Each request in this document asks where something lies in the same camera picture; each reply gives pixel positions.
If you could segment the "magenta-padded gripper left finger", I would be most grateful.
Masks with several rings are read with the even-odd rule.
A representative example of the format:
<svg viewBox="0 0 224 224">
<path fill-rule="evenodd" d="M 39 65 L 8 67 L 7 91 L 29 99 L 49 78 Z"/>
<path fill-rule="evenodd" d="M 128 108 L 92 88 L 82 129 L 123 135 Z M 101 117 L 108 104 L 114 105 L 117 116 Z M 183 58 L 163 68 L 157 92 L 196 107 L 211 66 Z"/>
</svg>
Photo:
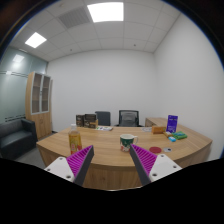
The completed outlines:
<svg viewBox="0 0 224 224">
<path fill-rule="evenodd" d="M 90 145 L 67 158 L 58 157 L 45 171 L 82 186 L 93 156 L 94 147 Z"/>
</svg>

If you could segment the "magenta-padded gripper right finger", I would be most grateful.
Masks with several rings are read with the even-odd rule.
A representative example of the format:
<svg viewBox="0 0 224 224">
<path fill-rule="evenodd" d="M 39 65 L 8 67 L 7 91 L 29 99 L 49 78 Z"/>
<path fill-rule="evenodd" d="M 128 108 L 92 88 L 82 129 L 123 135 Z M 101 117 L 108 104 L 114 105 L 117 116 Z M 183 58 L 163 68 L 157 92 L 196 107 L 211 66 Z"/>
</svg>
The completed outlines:
<svg viewBox="0 0 224 224">
<path fill-rule="evenodd" d="M 130 155 L 143 186 L 181 170 L 181 167 L 165 154 L 155 155 L 134 144 L 130 146 Z"/>
</svg>

